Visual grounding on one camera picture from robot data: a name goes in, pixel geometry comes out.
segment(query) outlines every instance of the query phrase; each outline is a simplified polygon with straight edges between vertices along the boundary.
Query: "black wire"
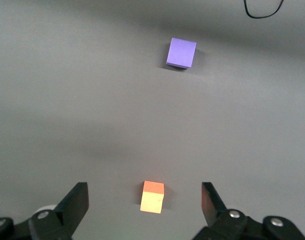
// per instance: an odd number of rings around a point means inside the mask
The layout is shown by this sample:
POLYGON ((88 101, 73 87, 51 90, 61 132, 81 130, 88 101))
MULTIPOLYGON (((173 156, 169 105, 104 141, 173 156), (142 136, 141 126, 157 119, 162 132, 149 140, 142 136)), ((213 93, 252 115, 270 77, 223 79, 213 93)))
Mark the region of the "black wire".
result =
POLYGON ((280 4, 277 8, 277 10, 273 13, 273 14, 270 14, 270 15, 267 15, 267 16, 253 16, 249 13, 248 11, 248 7, 247 7, 247 0, 243 0, 243 3, 244 3, 244 9, 246 10, 246 14, 248 15, 248 17, 252 18, 252 19, 264 19, 264 18, 269 18, 271 17, 272 15, 274 15, 275 13, 277 13, 279 11, 279 9, 281 8, 281 6, 283 5, 283 2, 284 0, 281 0, 280 1, 280 4))

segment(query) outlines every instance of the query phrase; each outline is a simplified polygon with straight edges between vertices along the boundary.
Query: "orange and yellow block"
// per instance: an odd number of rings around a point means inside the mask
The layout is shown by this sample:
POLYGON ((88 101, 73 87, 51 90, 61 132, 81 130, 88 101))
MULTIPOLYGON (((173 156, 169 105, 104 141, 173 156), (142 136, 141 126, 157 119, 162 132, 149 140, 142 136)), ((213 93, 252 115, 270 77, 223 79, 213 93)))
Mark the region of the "orange and yellow block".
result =
POLYGON ((160 214, 163 207, 164 188, 163 183, 144 181, 140 211, 160 214))

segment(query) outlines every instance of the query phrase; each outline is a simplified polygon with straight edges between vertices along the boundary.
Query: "gray floor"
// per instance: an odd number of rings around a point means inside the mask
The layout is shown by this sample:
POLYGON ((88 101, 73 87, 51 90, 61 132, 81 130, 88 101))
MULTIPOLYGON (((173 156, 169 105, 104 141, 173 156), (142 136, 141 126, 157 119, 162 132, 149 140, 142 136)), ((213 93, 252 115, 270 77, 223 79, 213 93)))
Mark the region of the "gray floor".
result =
POLYGON ((191 239, 205 181, 305 234, 305 0, 262 20, 237 0, 0 1, 0 216, 82 181, 75 240, 191 239), (172 37, 197 42, 191 69, 165 65, 172 37))

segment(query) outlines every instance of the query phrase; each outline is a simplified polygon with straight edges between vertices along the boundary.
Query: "black cable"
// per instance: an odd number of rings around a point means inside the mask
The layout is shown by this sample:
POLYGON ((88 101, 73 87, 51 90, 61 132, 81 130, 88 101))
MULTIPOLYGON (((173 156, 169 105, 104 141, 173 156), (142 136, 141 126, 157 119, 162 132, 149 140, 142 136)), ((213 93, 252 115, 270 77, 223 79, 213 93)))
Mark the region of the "black cable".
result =
POLYGON ((252 19, 265 19, 265 18, 269 18, 271 17, 272 15, 274 15, 275 13, 277 13, 279 11, 279 9, 281 8, 281 6, 283 5, 283 2, 284 0, 281 0, 280 1, 280 4, 277 8, 277 10, 273 13, 273 14, 270 14, 270 15, 267 15, 267 16, 253 16, 249 13, 248 11, 248 7, 247 7, 247 0, 243 0, 243 3, 244 3, 244 9, 246 10, 246 14, 248 15, 248 17, 252 18, 252 19))

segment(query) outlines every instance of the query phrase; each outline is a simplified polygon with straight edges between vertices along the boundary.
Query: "cube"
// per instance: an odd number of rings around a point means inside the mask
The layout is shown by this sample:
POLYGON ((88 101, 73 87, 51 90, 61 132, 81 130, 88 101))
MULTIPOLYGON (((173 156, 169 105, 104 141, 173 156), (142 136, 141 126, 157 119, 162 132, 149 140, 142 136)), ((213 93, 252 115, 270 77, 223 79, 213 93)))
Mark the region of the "cube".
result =
POLYGON ((172 38, 168 52, 167 65, 189 69, 192 67, 196 42, 172 38))
POLYGON ((160 214, 164 200, 164 184, 144 181, 140 211, 160 214))

